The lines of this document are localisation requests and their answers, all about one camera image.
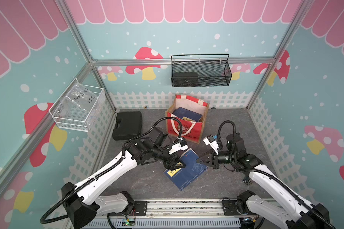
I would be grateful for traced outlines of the blue yellow-label book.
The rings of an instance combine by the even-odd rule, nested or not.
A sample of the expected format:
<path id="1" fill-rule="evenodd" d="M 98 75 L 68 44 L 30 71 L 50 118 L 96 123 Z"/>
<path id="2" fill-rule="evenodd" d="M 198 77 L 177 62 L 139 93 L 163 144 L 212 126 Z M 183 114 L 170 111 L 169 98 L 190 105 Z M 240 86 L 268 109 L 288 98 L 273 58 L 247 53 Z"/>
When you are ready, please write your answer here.
<path id="1" fill-rule="evenodd" d="M 183 191 L 201 174 L 203 174 L 208 166 L 196 163 L 198 155 L 190 148 L 180 157 L 186 167 L 176 170 L 165 170 L 164 175 L 172 181 L 180 191 Z"/>
<path id="2" fill-rule="evenodd" d="M 193 121 L 193 122 L 199 122 L 201 118 L 203 117 L 202 114 L 193 112 L 183 107 L 179 107 L 175 109 L 173 111 L 173 115 L 178 117 L 179 119 L 186 120 L 186 121 Z"/>

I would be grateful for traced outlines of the red canvas tote bag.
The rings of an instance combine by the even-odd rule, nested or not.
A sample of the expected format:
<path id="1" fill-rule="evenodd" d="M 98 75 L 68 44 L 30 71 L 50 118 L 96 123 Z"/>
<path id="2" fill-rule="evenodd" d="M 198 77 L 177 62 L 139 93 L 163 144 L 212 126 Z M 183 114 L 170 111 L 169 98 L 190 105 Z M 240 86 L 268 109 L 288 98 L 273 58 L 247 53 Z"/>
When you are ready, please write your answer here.
<path id="1" fill-rule="evenodd" d="M 173 105 L 166 111 L 167 117 L 175 117 L 177 121 L 168 119 L 166 121 L 167 131 L 170 135 L 178 136 L 182 131 L 182 137 L 187 141 L 199 143 L 206 123 L 209 103 L 186 95 L 177 94 Z"/>

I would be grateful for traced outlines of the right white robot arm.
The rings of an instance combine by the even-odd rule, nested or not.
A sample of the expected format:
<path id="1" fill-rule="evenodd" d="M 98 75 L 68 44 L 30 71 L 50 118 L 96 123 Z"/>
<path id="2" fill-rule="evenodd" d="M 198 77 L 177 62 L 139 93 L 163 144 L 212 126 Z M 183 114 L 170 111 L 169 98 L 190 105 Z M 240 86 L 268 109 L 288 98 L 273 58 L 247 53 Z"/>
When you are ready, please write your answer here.
<path id="1" fill-rule="evenodd" d="M 260 198 L 252 191 L 244 191 L 236 201 L 223 200 L 226 210 L 240 215 L 257 214 L 281 229 L 333 229 L 329 211 L 322 204 L 314 205 L 289 188 L 255 155 L 246 151 L 243 138 L 236 132 L 234 122 L 226 120 L 218 128 L 217 136 L 209 135 L 204 143 L 211 147 L 197 163 L 218 169 L 231 165 L 233 172 L 245 175 L 244 183 L 255 182 L 273 197 L 279 206 Z"/>

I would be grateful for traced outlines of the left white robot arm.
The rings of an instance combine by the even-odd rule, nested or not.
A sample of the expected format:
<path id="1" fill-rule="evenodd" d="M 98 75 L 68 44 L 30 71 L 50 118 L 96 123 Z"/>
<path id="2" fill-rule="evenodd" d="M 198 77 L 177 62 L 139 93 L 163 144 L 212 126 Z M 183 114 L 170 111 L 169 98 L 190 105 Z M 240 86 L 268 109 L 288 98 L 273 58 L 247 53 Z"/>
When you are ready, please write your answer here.
<path id="1" fill-rule="evenodd" d="M 162 146 L 169 134 L 157 125 L 167 119 L 163 117 L 157 120 L 146 133 L 124 142 L 120 153 L 88 178 L 76 184 L 65 184 L 62 187 L 62 199 L 40 218 L 40 223 L 49 224 L 69 218 L 74 228 L 85 227 L 97 216 L 102 207 L 96 202 L 100 194 L 128 171 L 138 165 L 148 164 L 150 158 L 163 162 L 167 170 L 185 168 L 186 164 L 175 155 L 175 152 L 187 147 L 181 129 L 174 142 Z"/>

